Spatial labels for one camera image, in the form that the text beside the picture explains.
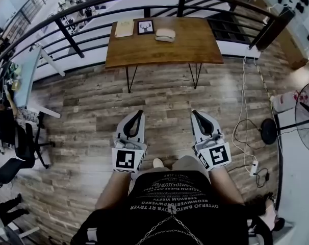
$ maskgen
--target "office chair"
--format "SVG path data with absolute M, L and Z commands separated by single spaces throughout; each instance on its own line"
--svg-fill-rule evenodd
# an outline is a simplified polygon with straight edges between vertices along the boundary
M 41 153 L 40 147 L 51 145 L 55 146 L 54 142 L 49 143 L 42 143 L 39 144 L 39 135 L 40 129 L 43 127 L 42 120 L 44 114 L 41 113 L 39 116 L 39 125 L 38 131 L 33 142 L 33 134 L 32 134 L 32 126 L 31 124 L 25 124 L 25 131 L 24 129 L 16 124 L 15 127 L 15 154 L 19 159 L 11 158 L 9 159 L 2 167 L 0 167 L 0 188 L 3 184 L 11 182 L 11 180 L 15 177 L 20 169 L 32 168 L 35 164 L 35 157 L 34 153 L 36 152 L 42 165 L 45 168 L 49 168 L 49 165 L 45 164 Z

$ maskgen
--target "black metal railing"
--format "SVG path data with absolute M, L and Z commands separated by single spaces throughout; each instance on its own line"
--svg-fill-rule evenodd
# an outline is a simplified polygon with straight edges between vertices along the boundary
M 246 36 L 248 38 L 247 41 L 243 42 L 243 43 L 247 43 L 249 45 L 250 48 L 252 48 L 253 46 L 256 46 L 258 48 L 258 50 L 264 50 L 269 44 L 267 44 L 266 41 L 273 41 L 276 36 L 281 32 L 281 30 L 283 28 L 285 28 L 285 26 L 288 24 L 288 22 L 291 20 L 291 18 L 294 16 L 293 12 L 291 10 L 287 10 L 287 13 L 282 13 L 280 16 L 276 16 L 273 15 L 259 7 L 256 7 L 254 5 L 251 5 L 249 3 L 245 3 L 242 2 L 240 0 L 213 0 L 213 1 L 218 1 L 219 3 L 228 3 L 229 5 L 233 6 L 233 9 L 236 7 L 240 7 L 243 9 L 246 9 L 248 11 L 254 12 L 255 15 L 258 16 L 268 16 L 269 17 L 269 21 L 268 24 L 265 25 L 260 19 L 262 19 L 262 17 L 254 17 L 251 15 L 248 15 L 246 13 L 240 13 L 238 12 L 238 10 L 234 10 L 234 11 L 228 11 L 228 10 L 223 10 L 223 9 L 219 9 L 219 8 L 213 8 L 212 6 L 190 6 L 190 5 L 185 5 L 185 3 L 187 2 L 187 0 L 178 0 L 178 4 L 176 5 L 153 5 L 153 6 L 138 6 L 138 7 L 130 7 L 130 8 L 123 8 L 123 9 L 119 9 L 119 10 L 113 10 L 110 11 L 108 10 L 107 12 L 101 13 L 101 14 L 96 14 L 96 15 L 92 15 L 89 17 L 85 17 L 83 19 L 79 19 L 75 22 L 71 22 L 69 24 L 64 25 L 61 21 L 65 16 L 68 16 L 72 13 L 78 12 L 80 10 L 86 9 L 86 8 L 90 8 L 92 6 L 99 6 L 103 3 L 106 2 L 110 2 L 110 1 L 115 1 L 115 0 L 89 0 L 86 1 L 84 3 L 78 4 L 76 6 L 70 7 L 67 10 L 64 10 L 62 12 L 59 12 L 58 14 L 51 16 L 50 18 L 46 19 L 45 21 L 37 24 L 36 26 L 34 26 L 33 28 L 31 28 L 30 30 L 28 30 L 24 35 L 22 35 L 21 37 L 19 37 L 18 39 L 16 39 L 16 41 L 14 41 L 8 48 L 6 48 L 4 50 L 4 52 L 0 55 L 0 62 L 1 60 L 4 60 L 4 62 L 10 61 L 11 59 L 13 59 L 14 57 L 17 57 L 19 54 L 21 54 L 23 51 L 29 49 L 32 45 L 36 44 L 37 42 L 43 40 L 44 38 L 53 35 L 57 32 L 62 32 L 64 34 L 64 37 L 56 40 L 56 41 L 52 41 L 51 43 L 48 43 L 47 45 L 43 46 L 43 49 L 48 48 L 51 45 L 57 44 L 61 41 L 65 41 L 67 40 L 67 44 L 61 48 L 57 48 L 55 50 L 52 50 L 51 52 L 47 52 L 49 55 L 58 53 L 60 51 L 66 50 L 68 48 L 73 48 L 74 50 L 70 50 L 70 52 L 68 52 L 67 54 L 63 54 L 60 55 L 56 58 L 53 58 L 54 61 L 59 61 L 63 58 L 72 56 L 72 55 L 79 55 L 81 58 L 84 57 L 84 52 L 90 51 L 90 50 L 95 50 L 97 48 L 102 48 L 102 47 L 106 47 L 108 46 L 107 43 L 103 43 L 103 44 L 98 44 L 98 45 L 92 45 L 90 47 L 86 47 L 84 49 L 80 49 L 79 45 L 84 44 L 84 43 L 88 43 L 91 41 L 95 41 L 95 40 L 100 40 L 103 38 L 108 38 L 109 34 L 101 34 L 101 35 L 94 35 L 94 37 L 89 38 L 89 39 L 85 39 L 79 42 L 76 42 L 73 38 L 76 36 L 79 36 L 81 34 L 85 34 L 88 32 L 92 32 L 92 31 L 96 31 L 96 30 L 100 30 L 103 28 L 107 28 L 110 27 L 112 25 L 112 23 L 107 23 L 107 24 L 102 24 L 99 26 L 95 26 L 89 29 L 84 29 L 81 31 L 76 31 L 73 34 L 70 34 L 67 29 L 69 27 L 73 27 L 78 25 L 81 22 L 86 22 L 86 21 L 90 21 L 92 19 L 96 19 L 96 18 L 100 18 L 100 17 L 104 17 L 106 15 L 112 15 L 112 14 L 118 14 L 118 13 L 122 13 L 122 12 L 129 12 L 129 11 L 141 11 L 143 12 L 143 17 L 149 17 L 151 16 L 151 10 L 152 9 L 165 9 L 165 10 L 172 10 L 175 9 L 176 10 L 176 16 L 177 17 L 182 17 L 184 16 L 184 11 L 185 10 L 202 10 L 203 12 L 210 12 L 212 14 L 212 12 L 214 13 L 221 13 L 221 14 L 226 14 L 226 15 L 230 15 L 233 18 L 241 18 L 243 20 L 246 20 L 246 24 L 244 23 L 239 23 L 237 21 L 228 21 L 228 20 L 222 20 L 222 19 L 227 19 L 227 18 L 208 18 L 208 22 L 209 23 L 213 23 L 213 22 L 218 22 L 221 24 L 221 26 L 226 26 L 228 25 L 230 26 L 235 26 L 237 28 L 245 28 L 245 29 L 249 29 L 251 30 L 251 33 L 247 33 L 244 30 L 240 30 L 240 31 L 235 31 L 235 29 L 233 28 L 226 28 L 225 30 L 223 30 L 222 28 L 213 28 L 214 33 L 229 33 L 231 35 L 235 35 L 235 36 Z M 15 50 L 15 48 L 22 43 L 25 39 L 27 39 L 29 36 L 33 35 L 34 33 L 36 33 L 38 30 L 44 28 L 45 26 L 51 24 L 55 22 L 57 24 L 57 26 L 59 27 L 58 29 L 40 37 L 39 39 L 36 39 L 35 41 L 29 43 L 27 46 L 25 46 L 24 48 L 22 48 L 20 51 L 15 52 L 13 54 L 11 54 L 11 56 L 9 56 L 9 54 L 11 52 L 13 52 Z
M 15 42 L 24 34 L 34 17 L 47 1 L 48 0 L 27 0 L 6 24 L 4 31 L 0 35 L 0 41 L 6 44 Z

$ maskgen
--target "wood-look floor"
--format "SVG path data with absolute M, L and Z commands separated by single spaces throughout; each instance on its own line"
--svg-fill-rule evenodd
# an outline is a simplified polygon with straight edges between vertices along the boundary
M 257 63 L 270 93 L 292 89 L 285 83 L 291 70 L 276 42 Z M 248 117 L 260 126 L 263 119 L 271 117 L 268 97 L 253 60 L 246 61 L 245 71 Z M 192 109 L 204 111 L 220 123 L 233 157 L 227 169 L 241 166 L 243 154 L 233 146 L 231 134 L 241 110 L 242 72 L 243 59 L 224 58 L 224 64 L 205 64 L 195 90 L 186 64 L 139 66 L 131 94 L 127 92 L 125 69 L 105 70 L 103 66 L 34 83 L 33 96 L 62 114 L 60 119 L 45 119 L 49 139 L 56 143 L 49 150 L 53 165 L 47 170 L 37 164 L 20 171 L 12 185 L 0 189 L 0 201 L 21 192 L 21 207 L 31 213 L 15 222 L 24 230 L 39 226 L 41 230 L 31 235 L 39 244 L 49 244 L 48 236 L 69 242 L 93 210 L 112 173 L 111 146 L 117 124 L 139 109 L 146 115 L 148 144 L 141 169 L 150 168 L 154 158 L 170 166 L 179 156 L 192 153 Z M 241 118 L 245 117 L 244 109 Z M 260 133 L 251 123 L 248 126 L 249 144 L 264 146 Z M 240 124 L 237 137 L 245 140 L 245 123 Z M 260 168 L 269 170 L 270 180 L 259 189 L 245 168 L 233 170 L 230 175 L 244 199 L 269 191 L 276 194 L 277 144 L 249 152 L 256 156 Z M 1 156 L 0 166 L 8 158 Z

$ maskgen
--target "table leg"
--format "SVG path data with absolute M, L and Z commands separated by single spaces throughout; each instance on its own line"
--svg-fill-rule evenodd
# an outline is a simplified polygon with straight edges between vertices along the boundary
M 131 82 L 131 86 L 130 86 L 130 80 L 129 80 L 129 78 L 128 78 L 128 66 L 125 66 L 128 93 L 131 93 L 131 88 L 132 88 L 132 84 L 133 84 L 134 77 L 135 77 L 135 74 L 136 74 L 136 70 L 137 70 L 137 69 L 138 69 L 138 66 L 135 67 L 134 75 L 133 75 L 132 82 Z
M 195 80 L 194 80 L 193 73 L 192 73 L 192 68 L 191 68 L 191 65 L 189 64 L 189 69 L 190 69 L 190 72 L 191 72 L 191 75 L 192 75 L 194 89 L 196 89 L 196 87 L 197 87 L 197 83 L 198 83 L 199 77 L 200 77 L 201 68 L 202 68 L 202 63 L 200 64 L 199 73 L 197 73 L 197 64 L 195 64 Z
M 52 117 L 55 117 L 55 118 L 60 118 L 61 117 L 60 113 L 57 113 L 57 112 L 51 111 L 51 110 L 49 110 L 47 108 L 44 108 L 44 107 L 34 103 L 33 101 L 29 101 L 28 102 L 27 108 L 28 109 L 31 109 L 31 108 L 35 109 L 38 112 L 43 112 L 43 113 L 48 114 L 48 115 L 50 115 Z
M 41 49 L 41 56 L 43 57 L 44 60 L 48 62 L 48 64 L 50 64 L 56 70 L 56 72 L 58 72 L 63 77 L 65 76 L 65 73 L 62 70 L 60 70 L 58 65 L 52 60 L 52 58 L 45 52 L 44 49 Z

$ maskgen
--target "white desk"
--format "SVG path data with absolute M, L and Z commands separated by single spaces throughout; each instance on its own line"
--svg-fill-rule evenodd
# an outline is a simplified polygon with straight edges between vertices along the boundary
M 55 118 L 60 118 L 61 114 L 39 106 L 37 103 L 30 99 L 33 75 L 41 55 L 51 66 L 57 70 L 60 75 L 65 76 L 65 73 L 58 70 L 57 66 L 47 55 L 47 53 L 41 47 L 37 47 L 33 49 L 33 51 L 29 52 L 25 59 L 17 59 L 15 61 L 15 63 L 22 65 L 22 71 L 20 73 L 20 87 L 18 91 L 14 92 L 13 100 L 17 107 L 27 106 L 28 109 L 36 110 L 37 112 L 43 112 Z

